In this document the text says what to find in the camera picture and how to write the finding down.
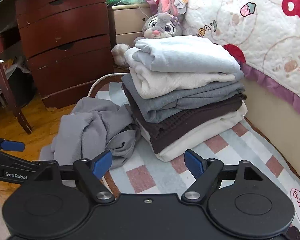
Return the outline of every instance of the screw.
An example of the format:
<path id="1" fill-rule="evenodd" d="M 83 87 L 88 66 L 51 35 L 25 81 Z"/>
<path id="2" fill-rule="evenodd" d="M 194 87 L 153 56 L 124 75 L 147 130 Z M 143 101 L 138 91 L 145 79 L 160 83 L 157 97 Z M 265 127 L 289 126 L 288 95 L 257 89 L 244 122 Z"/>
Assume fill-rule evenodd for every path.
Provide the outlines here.
<path id="1" fill-rule="evenodd" d="M 196 200 L 200 197 L 200 193 L 196 191 L 188 191 L 185 193 L 185 198 L 189 200 Z"/>
<path id="2" fill-rule="evenodd" d="M 144 200 L 144 203 L 146 203 L 146 204 L 151 204 L 152 202 L 153 202 L 153 200 L 151 198 Z"/>
<path id="3" fill-rule="evenodd" d="M 100 200 L 107 200 L 112 197 L 112 194 L 108 191 L 101 191 L 97 194 L 97 198 Z"/>

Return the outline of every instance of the red wooden dresser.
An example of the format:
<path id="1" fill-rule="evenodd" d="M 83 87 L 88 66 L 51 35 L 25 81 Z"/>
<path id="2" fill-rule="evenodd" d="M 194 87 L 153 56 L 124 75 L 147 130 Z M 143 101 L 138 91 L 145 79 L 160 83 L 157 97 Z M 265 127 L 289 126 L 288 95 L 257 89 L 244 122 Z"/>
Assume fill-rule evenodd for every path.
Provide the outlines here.
<path id="1" fill-rule="evenodd" d="M 113 72 L 106 0 L 16 0 L 22 47 L 46 107 L 86 96 Z"/>

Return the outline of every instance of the purple ruffle trim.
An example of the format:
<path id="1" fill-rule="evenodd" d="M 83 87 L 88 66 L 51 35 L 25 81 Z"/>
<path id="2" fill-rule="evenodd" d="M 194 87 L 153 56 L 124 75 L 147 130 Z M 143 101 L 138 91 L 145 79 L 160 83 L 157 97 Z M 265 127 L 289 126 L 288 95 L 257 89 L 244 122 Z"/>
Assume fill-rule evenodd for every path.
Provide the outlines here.
<path id="1" fill-rule="evenodd" d="M 300 97 L 297 96 L 292 91 L 280 85 L 277 81 L 274 81 L 271 77 L 268 77 L 266 74 L 261 71 L 240 62 L 241 70 L 244 73 L 244 76 L 252 81 L 256 81 L 260 86 L 267 88 L 270 92 L 275 94 L 277 97 L 281 98 L 285 102 L 293 106 L 300 114 Z"/>

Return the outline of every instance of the folded gray garment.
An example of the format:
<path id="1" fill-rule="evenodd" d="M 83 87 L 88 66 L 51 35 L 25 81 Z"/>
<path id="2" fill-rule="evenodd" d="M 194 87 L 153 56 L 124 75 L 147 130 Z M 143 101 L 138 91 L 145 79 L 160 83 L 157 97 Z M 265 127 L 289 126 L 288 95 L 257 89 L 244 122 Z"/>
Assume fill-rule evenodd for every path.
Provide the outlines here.
<path id="1" fill-rule="evenodd" d="M 70 165 L 81 158 L 93 159 L 105 150 L 112 152 L 111 168 L 122 166 L 131 157 L 140 138 L 129 105 L 82 98 L 70 114 L 61 117 L 58 135 L 40 152 L 40 160 Z"/>
<path id="2" fill-rule="evenodd" d="M 238 80 L 242 79 L 244 74 L 239 70 L 234 76 L 235 80 L 231 82 L 211 82 L 203 87 L 174 90 L 166 95 L 149 99 L 143 99 L 138 94 L 130 73 L 121 79 L 146 122 L 159 123 L 182 110 L 199 108 L 242 93 L 244 86 Z"/>
<path id="3" fill-rule="evenodd" d="M 207 38 L 176 36 L 165 39 L 143 39 L 141 49 L 132 55 L 153 71 L 193 73 L 235 73 L 240 65 L 222 46 Z"/>

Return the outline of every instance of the plush rabbit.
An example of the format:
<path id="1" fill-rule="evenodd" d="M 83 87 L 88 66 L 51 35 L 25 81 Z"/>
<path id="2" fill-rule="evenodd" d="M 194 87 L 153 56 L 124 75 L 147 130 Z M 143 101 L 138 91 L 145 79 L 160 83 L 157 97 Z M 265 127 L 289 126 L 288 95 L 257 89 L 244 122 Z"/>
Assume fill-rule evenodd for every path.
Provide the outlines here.
<path id="1" fill-rule="evenodd" d="M 181 36 L 181 22 L 186 12 L 188 0 L 146 0 L 151 10 L 157 8 L 157 14 L 151 16 L 143 25 L 143 37 L 137 37 L 133 45 L 140 39 L 162 39 Z M 112 49 L 114 62 L 118 66 L 127 66 L 124 53 L 130 47 L 126 44 L 117 44 Z"/>

